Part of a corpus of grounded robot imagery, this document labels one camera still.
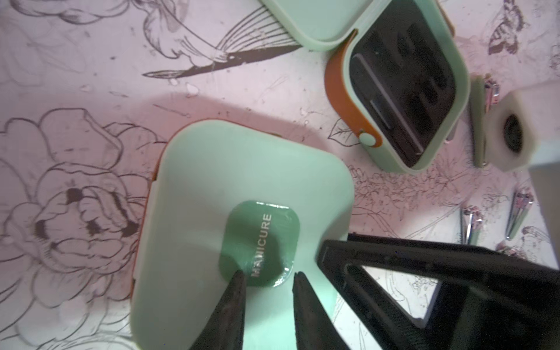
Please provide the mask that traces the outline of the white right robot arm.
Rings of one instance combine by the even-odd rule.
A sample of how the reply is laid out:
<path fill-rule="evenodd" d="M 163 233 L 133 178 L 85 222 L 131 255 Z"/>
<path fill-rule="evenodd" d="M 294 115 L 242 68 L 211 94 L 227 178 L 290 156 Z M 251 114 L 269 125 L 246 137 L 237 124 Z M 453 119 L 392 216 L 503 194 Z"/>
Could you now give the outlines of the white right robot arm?
<path fill-rule="evenodd" d="M 559 82 L 511 91 L 484 120 L 487 159 L 527 168 L 549 230 L 559 231 Z M 467 244 L 351 235 L 318 265 L 383 349 L 558 349 L 559 272 Z M 427 319 L 408 316 L 367 273 L 436 279 Z"/>

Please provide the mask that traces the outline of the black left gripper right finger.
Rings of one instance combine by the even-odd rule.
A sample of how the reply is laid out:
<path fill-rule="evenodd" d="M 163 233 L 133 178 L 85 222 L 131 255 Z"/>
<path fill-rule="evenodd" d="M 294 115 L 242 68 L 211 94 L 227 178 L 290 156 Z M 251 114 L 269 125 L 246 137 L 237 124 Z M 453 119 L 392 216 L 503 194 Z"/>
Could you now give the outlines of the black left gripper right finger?
<path fill-rule="evenodd" d="M 297 349 L 349 349 L 303 272 L 295 274 L 293 303 Z"/>

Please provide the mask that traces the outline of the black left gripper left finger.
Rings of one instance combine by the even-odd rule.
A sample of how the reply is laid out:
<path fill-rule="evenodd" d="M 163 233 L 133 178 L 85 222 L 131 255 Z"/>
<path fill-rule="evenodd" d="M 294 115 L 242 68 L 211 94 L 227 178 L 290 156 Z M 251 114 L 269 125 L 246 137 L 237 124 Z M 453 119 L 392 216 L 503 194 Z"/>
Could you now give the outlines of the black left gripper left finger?
<path fill-rule="evenodd" d="M 246 276 L 238 270 L 190 349 L 243 349 L 245 311 Z"/>

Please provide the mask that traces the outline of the green case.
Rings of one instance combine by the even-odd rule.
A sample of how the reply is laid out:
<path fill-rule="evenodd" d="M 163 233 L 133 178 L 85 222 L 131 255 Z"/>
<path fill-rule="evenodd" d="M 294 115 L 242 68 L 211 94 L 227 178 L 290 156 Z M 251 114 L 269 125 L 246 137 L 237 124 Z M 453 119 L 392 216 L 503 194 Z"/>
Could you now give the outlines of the green case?
<path fill-rule="evenodd" d="M 331 51 L 325 91 L 385 172 L 418 174 L 468 102 L 468 69 L 437 1 L 267 1 L 305 48 Z"/>
<path fill-rule="evenodd" d="M 236 273 L 246 276 L 245 349 L 296 347 L 293 281 L 309 279 L 328 315 L 337 292 L 322 243 L 345 239 L 354 182 L 335 155 L 224 120 L 175 134 L 148 195 L 134 271 L 140 349 L 188 349 Z"/>

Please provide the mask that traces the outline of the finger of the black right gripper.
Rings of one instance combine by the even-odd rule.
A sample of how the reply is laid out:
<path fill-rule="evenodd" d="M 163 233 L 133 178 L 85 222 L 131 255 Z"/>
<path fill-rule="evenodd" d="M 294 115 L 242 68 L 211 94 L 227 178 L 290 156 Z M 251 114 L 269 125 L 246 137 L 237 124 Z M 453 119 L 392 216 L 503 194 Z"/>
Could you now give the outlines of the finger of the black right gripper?
<path fill-rule="evenodd" d="M 558 349 L 559 272 L 487 248 L 351 234 L 317 263 L 383 349 Z"/>

